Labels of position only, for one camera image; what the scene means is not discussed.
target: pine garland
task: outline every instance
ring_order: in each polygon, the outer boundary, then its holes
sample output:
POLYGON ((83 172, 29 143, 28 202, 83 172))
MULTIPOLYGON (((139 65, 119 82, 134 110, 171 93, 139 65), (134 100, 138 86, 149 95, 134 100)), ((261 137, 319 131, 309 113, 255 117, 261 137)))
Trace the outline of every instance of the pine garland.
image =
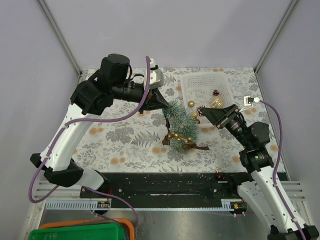
POLYGON ((196 142, 198 139, 197 125, 191 114, 178 101, 171 101, 169 105, 169 108, 162 110, 163 116, 170 122, 170 131, 182 136, 175 137, 171 141, 172 146, 179 153, 185 153, 185 140, 192 139, 192 142, 196 142))

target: gray wall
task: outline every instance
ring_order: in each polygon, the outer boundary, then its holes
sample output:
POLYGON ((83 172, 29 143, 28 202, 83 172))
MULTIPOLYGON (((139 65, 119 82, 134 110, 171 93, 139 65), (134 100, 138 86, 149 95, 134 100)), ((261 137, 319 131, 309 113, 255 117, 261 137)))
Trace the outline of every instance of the gray wall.
POLYGON ((134 67, 255 66, 290 0, 46 0, 82 69, 109 53, 134 67))
POLYGON ((0 238, 17 240, 31 206, 29 158, 55 134, 77 76, 37 1, 0 5, 0 238))
POLYGON ((283 153, 320 228, 320 1, 302 0, 258 74, 282 117, 283 153))

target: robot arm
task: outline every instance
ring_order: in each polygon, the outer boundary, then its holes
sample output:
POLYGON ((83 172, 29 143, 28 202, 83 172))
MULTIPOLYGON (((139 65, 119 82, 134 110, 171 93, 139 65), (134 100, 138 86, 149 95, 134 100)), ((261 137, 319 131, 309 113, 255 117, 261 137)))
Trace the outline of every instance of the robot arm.
POLYGON ((247 126, 235 104, 223 109, 202 107, 201 112, 218 129, 226 128, 244 147, 239 155, 248 174, 241 180, 235 176, 237 192, 262 223, 270 228, 268 240, 304 239, 301 231, 307 240, 317 239, 317 228, 308 226, 298 214, 278 176, 274 174, 274 163, 266 149, 266 144, 270 142, 269 125, 255 122, 247 126))
MULTIPOLYGON (((139 103, 145 92, 147 74, 144 83, 135 83, 127 79, 130 61, 119 54, 110 54, 101 62, 101 67, 88 80, 81 82, 71 96, 68 111, 48 147, 41 153, 34 153, 30 160, 38 168, 47 156, 49 147, 61 128, 75 119, 97 119, 113 104, 114 99, 139 103)), ((168 108, 169 104, 158 90, 164 84, 164 76, 155 61, 151 60, 149 94, 139 109, 156 110, 168 108)), ((101 192, 108 188, 108 180, 97 171, 78 166, 72 155, 89 129, 92 121, 78 121, 70 124, 54 145, 52 153, 45 165, 44 177, 52 184, 70 187, 74 184, 89 187, 101 192)))

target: gold bead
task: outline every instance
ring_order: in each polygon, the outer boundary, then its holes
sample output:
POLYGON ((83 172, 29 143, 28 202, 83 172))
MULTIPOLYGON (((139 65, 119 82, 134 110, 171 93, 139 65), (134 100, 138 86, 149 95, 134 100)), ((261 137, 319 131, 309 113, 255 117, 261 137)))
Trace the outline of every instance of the gold bead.
POLYGON ((225 101, 223 100, 222 97, 216 96, 213 98, 211 102, 211 107, 213 109, 222 109, 224 107, 225 101))
POLYGON ((194 101, 188 101, 188 106, 190 107, 190 108, 193 108, 194 106, 195 106, 195 102, 194 101))

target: perforated basket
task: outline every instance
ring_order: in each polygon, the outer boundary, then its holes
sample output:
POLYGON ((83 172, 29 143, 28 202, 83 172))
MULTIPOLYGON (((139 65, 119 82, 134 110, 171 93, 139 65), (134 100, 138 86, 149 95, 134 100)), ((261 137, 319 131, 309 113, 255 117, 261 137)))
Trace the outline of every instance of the perforated basket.
MULTIPOLYGON (((197 107, 205 106, 211 107, 211 102, 215 97, 214 90, 220 92, 219 97, 224 100, 224 108, 235 103, 234 96, 231 92, 228 78, 222 72, 193 72, 182 76, 181 90, 183 96, 183 103, 186 109, 190 112, 196 112, 197 107), (188 106, 189 101, 194 101, 194 107, 188 106)), ((212 127, 212 124, 206 117, 198 117, 200 128, 212 127)))

